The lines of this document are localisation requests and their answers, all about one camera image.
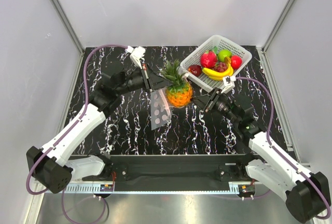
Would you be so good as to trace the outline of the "orange toy pineapple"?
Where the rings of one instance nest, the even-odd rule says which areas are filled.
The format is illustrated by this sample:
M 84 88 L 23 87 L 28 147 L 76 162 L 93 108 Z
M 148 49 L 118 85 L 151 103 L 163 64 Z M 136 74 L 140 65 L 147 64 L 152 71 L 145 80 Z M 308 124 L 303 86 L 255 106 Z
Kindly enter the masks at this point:
M 165 90 L 168 102 L 176 108 L 187 106 L 191 102 L 193 89 L 187 81 L 187 73 L 180 69 L 179 60 L 167 60 L 161 74 L 171 83 Z

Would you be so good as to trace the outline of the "clear pink-dotted zip bag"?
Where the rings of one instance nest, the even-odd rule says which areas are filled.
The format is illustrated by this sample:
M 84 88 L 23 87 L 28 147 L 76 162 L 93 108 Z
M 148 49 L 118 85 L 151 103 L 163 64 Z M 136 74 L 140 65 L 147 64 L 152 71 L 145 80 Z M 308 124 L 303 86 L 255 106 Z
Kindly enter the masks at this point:
M 156 130 L 171 122 L 172 106 L 165 93 L 166 87 L 159 89 L 151 94 L 151 129 Z

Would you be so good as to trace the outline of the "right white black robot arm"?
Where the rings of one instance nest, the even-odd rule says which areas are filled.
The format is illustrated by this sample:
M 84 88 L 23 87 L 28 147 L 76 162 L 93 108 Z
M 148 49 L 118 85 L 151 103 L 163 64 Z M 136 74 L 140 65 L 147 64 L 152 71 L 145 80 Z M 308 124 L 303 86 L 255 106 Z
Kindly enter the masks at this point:
M 239 143 L 258 155 L 236 167 L 240 180 L 252 178 L 278 195 L 290 214 L 300 223 L 312 218 L 331 216 L 329 182 L 321 173 L 312 173 L 283 150 L 269 135 L 269 131 L 253 117 L 253 107 L 245 96 L 231 100 L 215 89 L 210 94 L 196 96 L 192 102 L 204 112 L 219 113 L 233 126 Z

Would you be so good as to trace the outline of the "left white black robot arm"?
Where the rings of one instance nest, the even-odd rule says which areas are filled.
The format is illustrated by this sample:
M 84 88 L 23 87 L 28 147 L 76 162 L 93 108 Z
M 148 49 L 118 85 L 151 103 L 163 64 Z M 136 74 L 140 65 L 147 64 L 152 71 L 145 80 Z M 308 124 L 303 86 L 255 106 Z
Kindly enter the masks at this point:
M 112 167 L 110 160 L 104 155 L 89 155 L 76 160 L 70 160 L 70 156 L 116 110 L 122 95 L 140 89 L 154 92 L 170 84 L 168 79 L 146 64 L 137 67 L 130 74 L 124 70 L 103 73 L 78 115 L 51 141 L 41 148 L 32 146 L 27 151 L 27 191 L 34 193 L 30 189 L 31 178 L 35 178 L 52 193 L 59 193 L 72 180 L 89 176 L 96 176 L 100 180 L 109 179 Z

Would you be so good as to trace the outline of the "yellow banana bunch toy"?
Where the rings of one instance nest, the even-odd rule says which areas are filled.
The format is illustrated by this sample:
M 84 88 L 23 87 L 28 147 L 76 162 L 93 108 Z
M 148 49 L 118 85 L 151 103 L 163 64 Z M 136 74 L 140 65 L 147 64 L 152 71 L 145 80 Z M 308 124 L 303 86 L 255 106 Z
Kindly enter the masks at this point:
M 206 67 L 202 69 L 202 72 L 205 75 L 207 75 L 210 79 L 221 81 L 226 76 L 232 76 L 234 73 L 234 69 L 231 67 L 230 64 L 227 64 L 227 68 L 223 72 L 219 72 Z

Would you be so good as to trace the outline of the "dark red plum toy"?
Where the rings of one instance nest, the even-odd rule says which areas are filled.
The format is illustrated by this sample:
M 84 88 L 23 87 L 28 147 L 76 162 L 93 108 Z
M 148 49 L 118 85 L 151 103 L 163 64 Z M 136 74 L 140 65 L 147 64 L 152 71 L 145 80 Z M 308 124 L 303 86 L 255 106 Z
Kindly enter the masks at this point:
M 202 67 L 200 65 L 191 65 L 188 68 L 188 71 L 195 75 L 196 77 L 199 77 L 202 74 Z

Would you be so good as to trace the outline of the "purple grape bunch toy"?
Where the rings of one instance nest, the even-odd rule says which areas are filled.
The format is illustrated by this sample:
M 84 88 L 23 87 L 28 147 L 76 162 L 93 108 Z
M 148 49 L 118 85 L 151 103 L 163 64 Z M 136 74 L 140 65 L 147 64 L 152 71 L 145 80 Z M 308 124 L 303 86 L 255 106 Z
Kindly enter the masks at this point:
M 219 73 L 223 73 L 228 69 L 228 65 L 224 62 L 215 63 L 213 70 Z

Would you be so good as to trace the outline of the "red dragon fruit toy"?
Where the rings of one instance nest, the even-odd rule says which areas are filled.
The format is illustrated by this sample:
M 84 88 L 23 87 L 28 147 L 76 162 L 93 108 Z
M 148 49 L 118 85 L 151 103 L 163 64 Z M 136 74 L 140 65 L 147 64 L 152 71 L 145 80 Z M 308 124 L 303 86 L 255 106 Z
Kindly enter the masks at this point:
M 201 66 L 205 68 L 212 68 L 217 62 L 217 55 L 213 51 L 206 51 L 200 58 Z

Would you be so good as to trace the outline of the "green apple toy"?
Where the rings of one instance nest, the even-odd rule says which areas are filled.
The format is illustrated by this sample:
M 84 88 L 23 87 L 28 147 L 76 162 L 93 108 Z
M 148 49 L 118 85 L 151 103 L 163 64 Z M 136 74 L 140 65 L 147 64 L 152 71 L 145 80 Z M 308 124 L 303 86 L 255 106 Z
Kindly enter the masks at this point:
M 219 60 L 220 62 L 224 62 L 224 61 L 225 61 L 225 58 L 231 58 L 231 56 L 232 56 L 231 51 L 229 51 L 229 50 L 227 50 L 227 49 L 223 49 L 223 50 L 221 50 L 221 51 L 218 53 L 218 55 L 217 55 L 218 60 Z

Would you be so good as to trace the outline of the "red apple toy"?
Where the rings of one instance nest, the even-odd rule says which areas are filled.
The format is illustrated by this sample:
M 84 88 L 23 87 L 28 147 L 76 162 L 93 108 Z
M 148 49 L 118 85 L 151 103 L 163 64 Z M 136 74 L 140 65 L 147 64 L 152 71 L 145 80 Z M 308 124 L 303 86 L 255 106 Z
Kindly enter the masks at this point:
M 237 55 L 233 55 L 231 57 L 231 67 L 233 69 L 239 69 L 242 65 L 242 59 L 241 57 L 237 56 Z

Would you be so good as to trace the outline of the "black marble pattern mat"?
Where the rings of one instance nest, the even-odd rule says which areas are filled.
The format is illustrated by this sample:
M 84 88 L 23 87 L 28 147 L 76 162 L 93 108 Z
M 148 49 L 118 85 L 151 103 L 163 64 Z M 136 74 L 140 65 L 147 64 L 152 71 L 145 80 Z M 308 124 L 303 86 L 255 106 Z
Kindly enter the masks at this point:
M 145 62 L 153 69 L 163 67 L 166 60 L 181 61 L 197 46 L 154 46 L 145 47 Z M 252 59 L 240 72 L 241 77 L 253 78 L 268 88 L 265 73 L 256 46 L 243 46 L 252 54 Z M 85 89 L 83 81 L 84 62 L 94 47 L 85 48 L 82 63 L 75 84 L 72 83 L 72 97 L 66 121 L 67 125 L 83 107 Z M 135 66 L 121 48 L 103 48 L 89 61 L 88 86 L 92 91 L 113 61 L 120 61 L 129 73 Z M 241 80 L 228 94 L 231 99 L 238 95 L 247 96 L 253 106 L 254 119 L 268 126 L 270 120 L 270 100 L 258 83 Z M 291 156 L 295 156 L 290 141 L 284 137 L 279 118 L 274 110 L 270 131 L 272 139 Z M 121 104 L 112 115 L 90 133 L 76 148 L 73 155 L 88 155 L 108 152 L 112 155 L 213 155 L 236 153 L 237 139 L 232 124 L 218 113 L 203 114 L 201 108 L 189 104 L 172 110 L 171 122 L 151 129 L 150 94 L 142 90 L 125 94 Z

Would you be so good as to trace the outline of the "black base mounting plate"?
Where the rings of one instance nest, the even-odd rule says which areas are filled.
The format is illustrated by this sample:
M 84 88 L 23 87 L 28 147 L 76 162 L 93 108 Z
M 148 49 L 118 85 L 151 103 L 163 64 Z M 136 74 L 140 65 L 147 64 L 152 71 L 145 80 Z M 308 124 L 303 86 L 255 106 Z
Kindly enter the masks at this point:
M 204 178 L 214 181 L 249 180 L 245 166 L 258 155 L 112 155 L 106 169 L 84 181 L 106 181 L 116 175 L 117 181 L 138 178 Z

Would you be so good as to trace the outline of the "right connector board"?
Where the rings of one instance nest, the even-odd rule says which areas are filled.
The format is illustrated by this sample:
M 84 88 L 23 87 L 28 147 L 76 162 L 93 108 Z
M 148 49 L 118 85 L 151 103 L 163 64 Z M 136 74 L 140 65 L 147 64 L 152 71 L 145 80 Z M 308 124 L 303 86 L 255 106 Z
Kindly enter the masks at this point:
M 255 184 L 248 184 L 248 185 L 240 186 L 240 192 L 242 192 L 242 193 L 249 193 L 249 192 L 255 192 L 255 191 L 256 191 Z

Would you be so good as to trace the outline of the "left connector board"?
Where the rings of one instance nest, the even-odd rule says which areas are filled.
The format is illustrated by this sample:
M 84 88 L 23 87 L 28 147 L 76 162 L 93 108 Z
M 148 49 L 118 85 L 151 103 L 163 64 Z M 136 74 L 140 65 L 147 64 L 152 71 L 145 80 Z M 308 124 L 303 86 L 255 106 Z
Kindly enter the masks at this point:
M 114 182 L 100 184 L 100 191 L 101 192 L 113 192 L 114 191 L 114 186 L 115 186 Z

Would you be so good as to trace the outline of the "left aluminium frame post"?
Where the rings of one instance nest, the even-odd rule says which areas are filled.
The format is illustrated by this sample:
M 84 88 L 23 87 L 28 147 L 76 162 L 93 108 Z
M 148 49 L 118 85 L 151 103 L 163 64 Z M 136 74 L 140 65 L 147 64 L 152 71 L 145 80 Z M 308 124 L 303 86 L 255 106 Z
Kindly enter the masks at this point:
M 85 48 L 83 47 L 83 45 L 81 44 L 72 24 L 70 23 L 61 3 L 59 0 L 50 0 L 55 11 L 57 12 L 64 28 L 66 29 L 67 33 L 69 34 L 73 44 L 75 45 L 76 49 L 78 50 L 78 52 L 80 54 L 84 53 Z

